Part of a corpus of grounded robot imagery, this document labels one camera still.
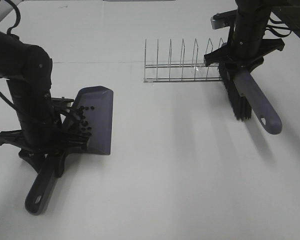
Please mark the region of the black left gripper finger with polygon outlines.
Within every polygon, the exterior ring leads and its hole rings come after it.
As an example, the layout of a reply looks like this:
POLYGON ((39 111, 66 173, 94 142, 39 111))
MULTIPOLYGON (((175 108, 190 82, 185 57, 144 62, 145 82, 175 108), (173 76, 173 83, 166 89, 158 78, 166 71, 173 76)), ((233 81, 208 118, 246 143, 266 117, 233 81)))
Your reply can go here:
POLYGON ((21 149, 18 156, 26 161, 37 173, 40 172, 44 163, 44 154, 33 153, 24 149, 21 149))
POLYGON ((53 156, 54 160, 54 171, 57 178, 61 178, 65 171, 66 158, 73 154, 71 149, 57 149, 53 156))

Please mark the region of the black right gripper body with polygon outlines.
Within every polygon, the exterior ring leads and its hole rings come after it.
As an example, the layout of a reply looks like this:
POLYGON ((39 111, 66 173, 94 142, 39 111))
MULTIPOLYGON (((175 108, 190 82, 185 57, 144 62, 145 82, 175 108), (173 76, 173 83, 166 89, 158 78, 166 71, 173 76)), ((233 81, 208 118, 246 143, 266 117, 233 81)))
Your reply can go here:
POLYGON ((266 26, 234 24, 229 29, 227 42, 204 56, 222 57, 224 64, 246 67, 258 58, 273 51, 282 51, 285 43, 281 38, 264 38, 266 26))

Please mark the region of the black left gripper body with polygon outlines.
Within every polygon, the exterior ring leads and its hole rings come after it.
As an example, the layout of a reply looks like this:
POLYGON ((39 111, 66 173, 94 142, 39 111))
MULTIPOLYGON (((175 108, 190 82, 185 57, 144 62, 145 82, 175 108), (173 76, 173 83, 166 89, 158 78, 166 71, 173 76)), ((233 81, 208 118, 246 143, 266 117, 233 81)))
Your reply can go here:
POLYGON ((32 153, 51 154, 61 147, 87 144, 87 138, 68 130, 74 109, 54 108, 49 93, 12 93, 11 98, 8 103, 16 111, 21 129, 1 131, 0 146, 8 144, 32 153))

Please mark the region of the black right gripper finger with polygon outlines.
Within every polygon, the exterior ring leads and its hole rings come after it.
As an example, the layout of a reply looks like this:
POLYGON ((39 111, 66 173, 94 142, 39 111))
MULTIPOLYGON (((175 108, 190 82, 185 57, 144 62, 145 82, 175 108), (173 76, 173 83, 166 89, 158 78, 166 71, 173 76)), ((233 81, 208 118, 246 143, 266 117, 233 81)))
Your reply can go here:
POLYGON ((256 59, 255 61, 251 62, 247 66, 247 70, 251 73, 254 69, 256 69, 257 67, 259 67, 263 63, 264 63, 264 57, 260 57, 260 58, 256 59))
POLYGON ((206 67, 209 67, 212 64, 216 64, 216 63, 221 63, 223 62, 223 58, 222 57, 218 57, 218 56, 204 56, 204 65, 206 67))

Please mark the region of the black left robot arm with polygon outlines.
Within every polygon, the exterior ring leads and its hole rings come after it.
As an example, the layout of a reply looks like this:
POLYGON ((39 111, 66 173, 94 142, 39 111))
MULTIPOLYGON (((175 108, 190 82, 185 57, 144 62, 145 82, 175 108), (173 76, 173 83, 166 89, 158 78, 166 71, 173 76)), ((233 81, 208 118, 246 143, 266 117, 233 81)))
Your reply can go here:
POLYGON ((40 46, 21 42, 0 31, 0 78, 5 79, 20 130, 0 132, 0 146, 20 148, 19 157, 40 172, 49 155, 62 155, 65 149, 85 147, 87 137, 72 131, 81 119, 67 104, 69 99, 51 96, 53 61, 40 46))

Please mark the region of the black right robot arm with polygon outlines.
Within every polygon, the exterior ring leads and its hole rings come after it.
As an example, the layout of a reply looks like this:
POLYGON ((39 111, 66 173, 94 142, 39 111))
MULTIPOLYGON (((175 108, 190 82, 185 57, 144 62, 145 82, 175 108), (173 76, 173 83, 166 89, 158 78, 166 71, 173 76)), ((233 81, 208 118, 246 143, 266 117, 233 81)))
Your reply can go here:
POLYGON ((229 27, 227 43, 204 55, 204 65, 230 65, 252 72, 264 62, 264 56, 282 51, 285 44, 277 39, 264 39, 273 8, 300 8, 300 0, 237 0, 237 9, 217 13, 210 19, 214 30, 229 27))

